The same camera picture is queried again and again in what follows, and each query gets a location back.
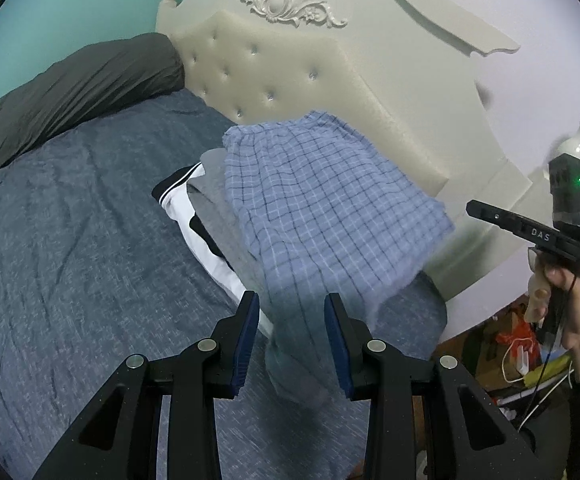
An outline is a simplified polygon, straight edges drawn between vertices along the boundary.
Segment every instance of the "gray duvet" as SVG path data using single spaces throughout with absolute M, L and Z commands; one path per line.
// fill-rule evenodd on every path
M 177 354 L 233 313 L 150 196 L 230 126 L 180 91 L 81 124 L 0 170 L 0 462 L 15 480 L 32 477 L 127 355 Z M 420 276 L 375 335 L 429 353 L 444 323 Z M 363 456 L 367 403 L 340 396 L 313 413 L 280 399 L 263 350 L 258 334 L 239 397 L 216 402 L 223 477 L 342 480 Z

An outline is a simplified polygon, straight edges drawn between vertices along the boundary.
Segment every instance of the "metal screw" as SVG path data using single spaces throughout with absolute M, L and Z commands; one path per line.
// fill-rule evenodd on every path
M 134 354 L 126 359 L 126 366 L 128 368 L 138 368 L 144 364 L 144 358 L 139 354 Z
M 385 349 L 385 343 L 380 339 L 372 339 L 372 341 L 368 341 L 368 350 L 372 350 L 373 352 L 383 352 Z
M 452 368 L 456 368 L 458 365 L 456 357 L 452 357 L 451 355 L 444 355 L 439 359 L 439 363 L 441 363 L 443 368 L 447 368 L 448 370 L 452 370 Z
M 196 347 L 201 352 L 209 352 L 216 348 L 216 341 L 214 339 L 201 339 L 201 341 L 199 341 Z

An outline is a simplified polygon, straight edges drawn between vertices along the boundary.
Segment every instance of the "cream upholstered headboard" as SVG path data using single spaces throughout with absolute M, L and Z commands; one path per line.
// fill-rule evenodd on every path
M 225 10 L 171 39 L 185 86 L 235 123 L 327 110 L 364 132 L 428 194 L 447 182 L 439 160 L 379 103 L 335 40 L 275 32 Z
M 532 187 L 490 130 L 470 59 L 519 45 L 483 20 L 448 0 L 162 0 L 156 30 L 186 86 L 234 122 L 327 110 L 442 200 L 456 232 L 426 271 L 445 298 L 518 248 L 464 211 L 513 209 Z

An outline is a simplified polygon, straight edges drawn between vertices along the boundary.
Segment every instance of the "yellow object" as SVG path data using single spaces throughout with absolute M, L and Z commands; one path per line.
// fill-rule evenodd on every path
M 547 364 L 547 366 L 545 367 L 539 366 L 538 368 L 532 370 L 529 374 L 525 375 L 525 377 L 523 378 L 523 384 L 525 384 L 526 388 L 531 388 L 532 386 L 535 386 L 538 381 L 538 377 L 540 376 L 540 372 L 541 370 L 543 370 L 543 368 L 545 368 L 545 373 L 543 374 L 542 380 L 545 382 L 551 379 L 552 377 L 559 375 L 564 370 L 566 370 L 567 367 L 569 367 L 571 360 L 572 359 L 569 354 L 563 354 L 558 359 L 550 361 Z

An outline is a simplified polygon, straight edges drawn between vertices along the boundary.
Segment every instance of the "black handle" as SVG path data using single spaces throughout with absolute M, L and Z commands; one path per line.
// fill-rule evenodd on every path
M 551 347 L 559 336 L 559 329 L 566 319 L 564 310 L 567 308 L 567 292 L 562 288 L 552 286 L 548 314 L 543 325 L 536 331 L 536 338 L 541 345 Z

